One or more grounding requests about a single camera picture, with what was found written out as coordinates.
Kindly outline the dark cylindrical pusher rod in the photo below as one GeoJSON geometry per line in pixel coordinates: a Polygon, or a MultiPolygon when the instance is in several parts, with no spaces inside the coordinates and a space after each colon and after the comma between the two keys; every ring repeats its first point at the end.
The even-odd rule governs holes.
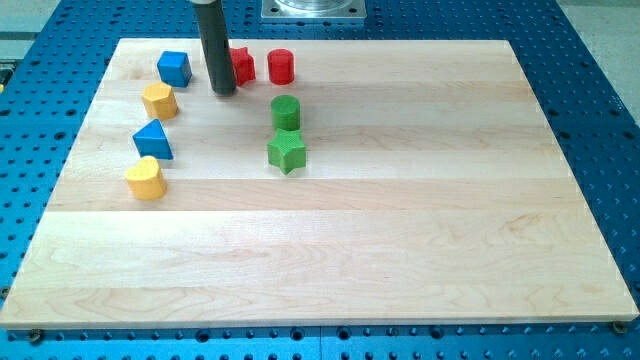
{"type": "Polygon", "coordinates": [[[236,90],[229,40],[221,0],[193,0],[203,54],[211,88],[218,96],[236,90]]]}

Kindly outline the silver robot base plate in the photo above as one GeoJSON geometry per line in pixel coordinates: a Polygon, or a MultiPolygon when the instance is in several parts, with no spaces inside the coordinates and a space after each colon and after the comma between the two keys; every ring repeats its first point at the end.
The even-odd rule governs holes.
{"type": "Polygon", "coordinates": [[[261,0],[261,17],[269,20],[364,19],[365,0],[261,0]]]}

